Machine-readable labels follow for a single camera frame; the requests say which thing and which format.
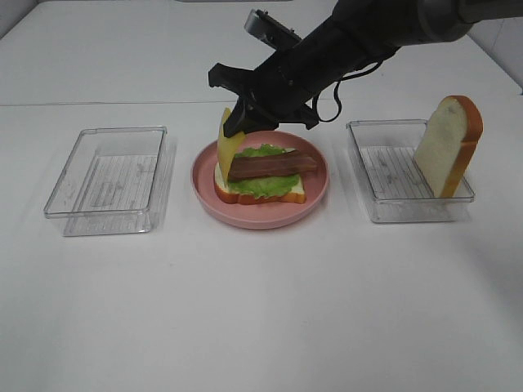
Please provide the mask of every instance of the toy bread slice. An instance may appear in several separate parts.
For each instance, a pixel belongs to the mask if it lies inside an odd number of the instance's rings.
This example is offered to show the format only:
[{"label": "toy bread slice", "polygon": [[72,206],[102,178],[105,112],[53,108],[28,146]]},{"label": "toy bread slice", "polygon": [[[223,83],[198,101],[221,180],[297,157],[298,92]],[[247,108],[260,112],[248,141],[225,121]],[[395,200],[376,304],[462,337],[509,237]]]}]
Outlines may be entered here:
[{"label": "toy bread slice", "polygon": [[482,132],[480,112],[469,98],[447,96],[440,102],[414,153],[436,198],[454,196]]}]

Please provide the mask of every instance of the yellow cheese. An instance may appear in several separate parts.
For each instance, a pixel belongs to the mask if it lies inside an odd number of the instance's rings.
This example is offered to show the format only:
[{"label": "yellow cheese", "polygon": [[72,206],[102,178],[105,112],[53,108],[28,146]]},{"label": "yellow cheese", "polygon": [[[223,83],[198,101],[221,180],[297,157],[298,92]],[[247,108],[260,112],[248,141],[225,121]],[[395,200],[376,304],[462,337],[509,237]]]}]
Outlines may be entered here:
[{"label": "yellow cheese", "polygon": [[230,165],[235,157],[236,151],[245,139],[244,132],[238,132],[232,137],[226,137],[223,133],[223,124],[230,116],[230,109],[226,108],[221,116],[220,134],[218,135],[218,164],[220,165],[221,177],[227,181]]}]

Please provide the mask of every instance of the green lettuce leaf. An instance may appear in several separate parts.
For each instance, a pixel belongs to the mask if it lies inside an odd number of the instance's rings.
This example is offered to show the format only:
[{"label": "green lettuce leaf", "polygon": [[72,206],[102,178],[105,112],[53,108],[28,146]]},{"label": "green lettuce leaf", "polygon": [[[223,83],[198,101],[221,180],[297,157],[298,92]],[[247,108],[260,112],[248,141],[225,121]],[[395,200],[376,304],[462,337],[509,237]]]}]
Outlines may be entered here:
[{"label": "green lettuce leaf", "polygon": [[[259,149],[248,147],[238,157],[265,157],[266,155],[283,154],[285,149],[275,145],[261,145]],[[237,182],[229,182],[229,188],[240,194],[251,194],[254,198],[270,198],[272,196],[283,196],[290,192],[300,180],[299,174],[291,176],[272,176],[263,178],[249,178]]]},{"label": "green lettuce leaf", "polygon": [[240,157],[266,157],[267,155],[278,155],[283,154],[285,149],[278,147],[277,145],[261,145],[259,149],[253,147],[247,147],[241,153],[235,154],[235,158]]}]

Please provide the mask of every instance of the plastic container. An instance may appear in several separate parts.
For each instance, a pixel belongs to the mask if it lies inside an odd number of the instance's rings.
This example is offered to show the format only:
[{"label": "plastic container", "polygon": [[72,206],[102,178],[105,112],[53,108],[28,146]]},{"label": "plastic container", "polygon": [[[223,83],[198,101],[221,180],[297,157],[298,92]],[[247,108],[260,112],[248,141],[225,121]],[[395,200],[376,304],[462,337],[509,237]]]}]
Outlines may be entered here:
[{"label": "plastic container", "polygon": [[375,223],[460,221],[474,191],[463,177],[452,198],[435,198],[413,160],[426,120],[347,124],[349,155],[370,220]]},{"label": "plastic container", "polygon": [[147,233],[167,206],[174,145],[165,127],[87,129],[44,208],[65,236]]}]

